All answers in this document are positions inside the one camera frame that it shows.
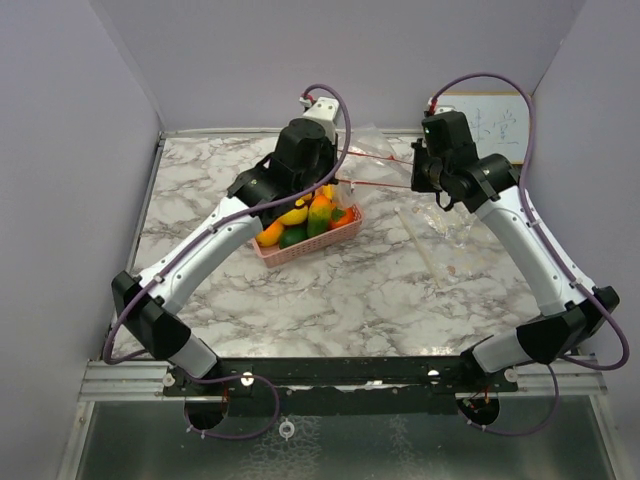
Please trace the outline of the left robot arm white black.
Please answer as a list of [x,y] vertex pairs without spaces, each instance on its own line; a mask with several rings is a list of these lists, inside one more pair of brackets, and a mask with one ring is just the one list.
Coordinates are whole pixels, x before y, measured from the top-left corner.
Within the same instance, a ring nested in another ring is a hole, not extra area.
[[138,276],[112,282],[117,323],[156,360],[186,372],[206,395],[220,385],[216,353],[178,317],[192,293],[234,251],[291,210],[297,199],[333,180],[341,156],[333,120],[302,116],[280,132],[273,152],[241,172],[210,217]]

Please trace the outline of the orange green mango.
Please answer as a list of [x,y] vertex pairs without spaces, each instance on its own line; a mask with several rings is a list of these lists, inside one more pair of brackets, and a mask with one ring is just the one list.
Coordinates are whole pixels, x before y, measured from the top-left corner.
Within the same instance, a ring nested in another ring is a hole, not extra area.
[[333,210],[332,202],[323,194],[316,195],[309,207],[307,217],[307,235],[313,238],[325,233],[329,229],[329,222]]

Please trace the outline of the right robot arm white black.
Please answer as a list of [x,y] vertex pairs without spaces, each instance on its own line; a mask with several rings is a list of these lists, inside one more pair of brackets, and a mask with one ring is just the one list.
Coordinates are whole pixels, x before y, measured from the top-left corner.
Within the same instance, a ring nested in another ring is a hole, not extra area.
[[540,313],[508,333],[490,336],[463,352],[461,383],[481,391],[496,372],[521,363],[550,364],[593,336],[605,313],[620,302],[612,287],[597,287],[575,266],[546,225],[525,212],[519,172],[504,156],[481,158],[466,116],[429,115],[424,137],[412,143],[411,189],[447,194],[450,210],[461,203],[506,249],[531,289]]

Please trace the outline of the clear bag red zipper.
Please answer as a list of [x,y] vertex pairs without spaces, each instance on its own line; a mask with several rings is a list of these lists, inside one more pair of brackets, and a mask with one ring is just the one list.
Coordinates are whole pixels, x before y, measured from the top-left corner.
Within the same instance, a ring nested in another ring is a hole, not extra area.
[[356,128],[337,174],[338,199],[363,203],[378,190],[408,190],[412,169],[411,139],[385,135],[374,124]]

